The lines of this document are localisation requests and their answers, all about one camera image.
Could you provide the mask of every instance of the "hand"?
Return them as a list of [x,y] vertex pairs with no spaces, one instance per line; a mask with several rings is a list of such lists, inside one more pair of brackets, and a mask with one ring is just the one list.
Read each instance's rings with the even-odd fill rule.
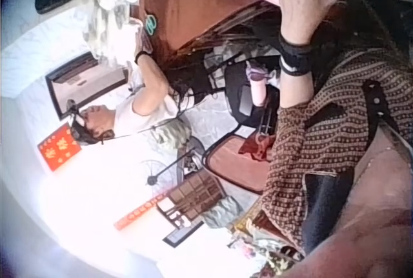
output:
[[295,45],[310,43],[313,33],[338,0],[279,0],[281,35]]
[[135,55],[137,55],[140,51],[146,51],[149,54],[151,54],[153,51],[149,37],[147,36],[144,28],[140,28],[136,33]]

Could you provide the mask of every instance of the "man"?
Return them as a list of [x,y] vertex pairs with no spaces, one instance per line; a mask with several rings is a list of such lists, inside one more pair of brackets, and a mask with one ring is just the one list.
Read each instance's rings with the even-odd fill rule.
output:
[[96,144],[114,137],[149,130],[153,126],[164,126],[179,113],[202,100],[205,96],[199,93],[202,88],[190,88],[186,92],[173,90],[160,67],[152,59],[151,49],[147,36],[140,30],[136,36],[135,63],[140,69],[143,86],[116,109],[99,105],[83,110],[80,116],[76,117],[71,129],[76,141],[83,145]]
[[279,0],[280,110],[262,206],[308,255],[285,277],[394,277],[411,258],[413,73],[385,45],[359,42],[314,94],[311,41],[336,1]]

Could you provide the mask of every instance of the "pink bottle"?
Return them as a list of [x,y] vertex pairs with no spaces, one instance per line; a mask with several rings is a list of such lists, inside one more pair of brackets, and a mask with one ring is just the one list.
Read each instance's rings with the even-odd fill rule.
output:
[[267,71],[247,62],[246,73],[250,80],[252,103],[257,107],[264,106],[267,97]]

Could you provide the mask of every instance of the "window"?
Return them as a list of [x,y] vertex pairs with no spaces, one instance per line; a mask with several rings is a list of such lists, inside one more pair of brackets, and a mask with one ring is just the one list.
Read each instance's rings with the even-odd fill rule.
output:
[[99,65],[88,52],[54,70],[46,76],[46,83],[57,116],[68,116],[66,103],[73,99],[81,108],[103,94],[127,83],[125,68]]

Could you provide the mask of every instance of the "white shirt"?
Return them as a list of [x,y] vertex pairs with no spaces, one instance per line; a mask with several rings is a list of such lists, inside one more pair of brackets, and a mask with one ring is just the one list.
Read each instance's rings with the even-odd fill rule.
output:
[[159,107],[150,115],[138,115],[134,112],[132,105],[134,99],[139,95],[139,91],[125,99],[121,104],[116,107],[114,132],[115,136],[124,136],[135,134],[143,130],[147,130],[152,126],[156,126],[160,122],[168,119],[173,119],[177,116],[178,111],[183,111],[193,107],[194,97],[192,96],[192,90],[190,89],[180,103],[180,109],[178,108],[178,102],[170,95],[165,96],[163,102]]

